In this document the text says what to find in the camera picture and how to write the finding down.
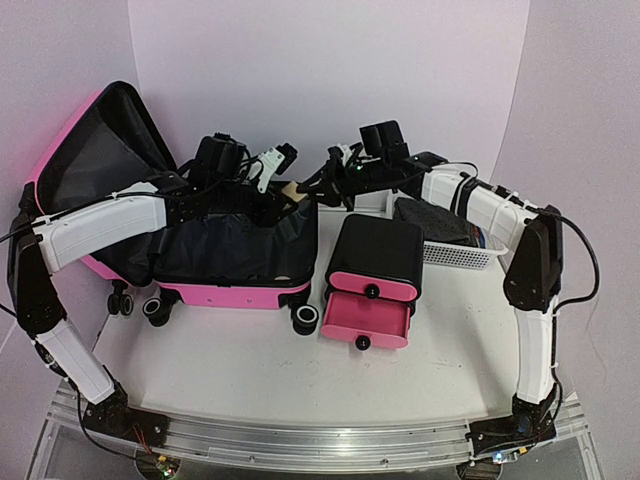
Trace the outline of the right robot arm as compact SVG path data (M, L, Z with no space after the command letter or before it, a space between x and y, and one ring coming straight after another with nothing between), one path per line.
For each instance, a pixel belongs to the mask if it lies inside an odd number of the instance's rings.
M517 319L519 375L503 433L514 443L526 442L542 424L550 424L549 409L560 404L563 394L556 366L558 313L591 301L600 287L595 282L588 294L561 299L563 229L569 227L582 241L598 275L591 243L553 206L522 200L435 153L410 153L394 120L365 126L360 135L352 146L330 148L326 163L296 192L327 206L352 209L361 194L398 190L468 221L508 248L512 259L503 292Z

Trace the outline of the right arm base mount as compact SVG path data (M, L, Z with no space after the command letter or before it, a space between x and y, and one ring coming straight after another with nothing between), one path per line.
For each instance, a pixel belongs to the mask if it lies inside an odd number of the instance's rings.
M475 458L520 448L529 449L555 437L555 424L549 416L541 424L530 425L529 428L513 416L475 421L469 425L469 431L465 434L465 439L471 442Z

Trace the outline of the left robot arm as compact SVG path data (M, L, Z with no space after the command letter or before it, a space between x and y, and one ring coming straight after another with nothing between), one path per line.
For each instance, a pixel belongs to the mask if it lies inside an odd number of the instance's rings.
M246 215L260 226L272 226L292 212L293 201L283 192L268 193L268 183L296 157L296 149L285 143L251 160L250 168L258 172L248 180L218 178L198 189L176 173L163 173L58 214L16 217L5 236L12 245L8 286L16 321L52 357L63 377L98 404L94 417L110 435L127 435L134 415L114 399L116 382L68 319L52 274L123 240L203 217L225 201L246 198Z

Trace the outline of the tan square box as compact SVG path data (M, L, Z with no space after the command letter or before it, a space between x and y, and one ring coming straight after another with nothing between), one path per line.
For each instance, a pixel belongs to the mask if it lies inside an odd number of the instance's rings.
M282 193L288 197L292 202L301 203L308 198L308 194L298 191L299 184L291 181L282 188Z

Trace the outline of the pink hard-shell suitcase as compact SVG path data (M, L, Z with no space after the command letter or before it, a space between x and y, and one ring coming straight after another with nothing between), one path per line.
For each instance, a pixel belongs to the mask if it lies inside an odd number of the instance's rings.
M163 173L204 189L218 178L257 174L246 146L218 133L196 156L177 165L135 88L117 81L94 94L69 119L26 182L17 215L54 215ZM295 332L311 334L319 321L310 303L318 253L318 209L309 201L273 227L241 214L207 214L140 234L82 259L112 283L108 311L127 316L131 289L154 286L142 313L165 325L175 304L218 308L288 308ZM274 281L277 275L291 281Z

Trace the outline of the blue cloth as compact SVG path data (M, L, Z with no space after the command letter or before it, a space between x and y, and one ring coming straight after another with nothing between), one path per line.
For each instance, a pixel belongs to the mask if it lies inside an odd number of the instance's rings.
M472 231L477 248L488 250L500 250L502 248L502 244L498 240L480 227L474 226Z

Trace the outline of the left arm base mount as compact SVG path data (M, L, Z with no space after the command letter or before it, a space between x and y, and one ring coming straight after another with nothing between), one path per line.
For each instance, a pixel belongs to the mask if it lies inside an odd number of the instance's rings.
M149 448L163 447L170 419L164 414L130 407L126 401L89 403L82 415L90 431L136 442Z

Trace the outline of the black and pink drawer organizer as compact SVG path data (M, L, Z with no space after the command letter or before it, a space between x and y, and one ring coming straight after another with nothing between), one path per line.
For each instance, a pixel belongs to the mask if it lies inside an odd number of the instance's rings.
M416 224L347 216L325 273L322 335L360 351L406 347L422 293L423 245Z

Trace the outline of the white perforated plastic basket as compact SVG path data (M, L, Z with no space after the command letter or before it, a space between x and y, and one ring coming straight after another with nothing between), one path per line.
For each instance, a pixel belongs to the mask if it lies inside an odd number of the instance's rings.
M391 192L365 194L355 200L355 212L372 215L380 214L382 217L391 218L394 202L398 197L402 197L402 194L398 195ZM477 247L424 241L423 263L471 270L484 270L494 260L499 261L501 257L509 252L507 247L503 243L501 244L502 248L500 250L488 250Z

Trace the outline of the black dotted cloth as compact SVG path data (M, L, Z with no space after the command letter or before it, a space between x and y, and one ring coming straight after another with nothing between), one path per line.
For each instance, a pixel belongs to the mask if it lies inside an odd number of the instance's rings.
M394 202L393 219L421 227L425 241L469 247L479 245L470 222L427 202L399 197Z

